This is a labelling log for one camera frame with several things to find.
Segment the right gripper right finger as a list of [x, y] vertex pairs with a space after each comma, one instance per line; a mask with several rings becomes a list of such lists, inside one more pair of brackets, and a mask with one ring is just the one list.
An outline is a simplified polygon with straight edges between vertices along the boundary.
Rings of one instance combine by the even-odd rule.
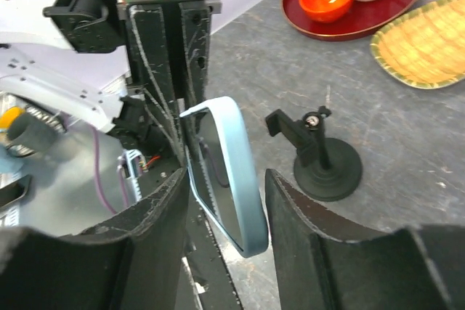
[[283, 309], [462, 309], [464, 228], [380, 232], [309, 199], [276, 170], [265, 193]]

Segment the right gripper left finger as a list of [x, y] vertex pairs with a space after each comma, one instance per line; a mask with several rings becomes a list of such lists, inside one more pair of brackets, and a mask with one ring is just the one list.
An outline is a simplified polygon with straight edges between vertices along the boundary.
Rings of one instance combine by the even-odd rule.
[[173, 309], [189, 200], [185, 169], [78, 235], [1, 231], [3, 309]]

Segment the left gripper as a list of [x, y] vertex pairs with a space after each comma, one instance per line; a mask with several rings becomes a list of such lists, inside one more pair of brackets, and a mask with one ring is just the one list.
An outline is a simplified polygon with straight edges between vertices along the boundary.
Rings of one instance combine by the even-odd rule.
[[129, 62], [129, 85], [143, 85], [150, 111], [177, 160], [182, 159], [174, 85], [184, 85], [185, 108], [203, 102], [208, 81], [211, 18], [220, 0], [123, 0], [121, 36]]

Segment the black phone stand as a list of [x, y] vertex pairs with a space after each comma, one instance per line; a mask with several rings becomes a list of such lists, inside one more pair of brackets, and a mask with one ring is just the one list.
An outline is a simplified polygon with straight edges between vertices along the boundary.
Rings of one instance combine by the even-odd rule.
[[270, 136], [282, 134], [295, 147], [294, 178], [303, 193], [323, 202], [348, 197], [363, 176], [357, 150], [341, 139], [326, 136], [325, 119], [330, 115], [322, 105], [295, 121], [281, 109], [265, 118]]

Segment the blue smartphone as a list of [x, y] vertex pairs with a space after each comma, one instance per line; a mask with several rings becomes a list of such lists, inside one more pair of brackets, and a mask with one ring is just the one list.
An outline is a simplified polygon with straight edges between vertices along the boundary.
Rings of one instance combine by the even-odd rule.
[[195, 199], [242, 257], [263, 253], [268, 225], [238, 104], [231, 97], [207, 99], [180, 118]]

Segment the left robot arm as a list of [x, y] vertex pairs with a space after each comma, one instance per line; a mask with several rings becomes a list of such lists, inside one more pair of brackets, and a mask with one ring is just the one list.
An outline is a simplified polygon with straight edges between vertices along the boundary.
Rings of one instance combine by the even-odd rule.
[[[220, 0], [1, 0], [1, 90], [62, 111], [145, 156], [186, 162], [192, 126], [178, 101], [205, 98], [211, 17]], [[123, 47], [130, 79], [109, 93], [20, 50], [38, 44], [78, 54]]]

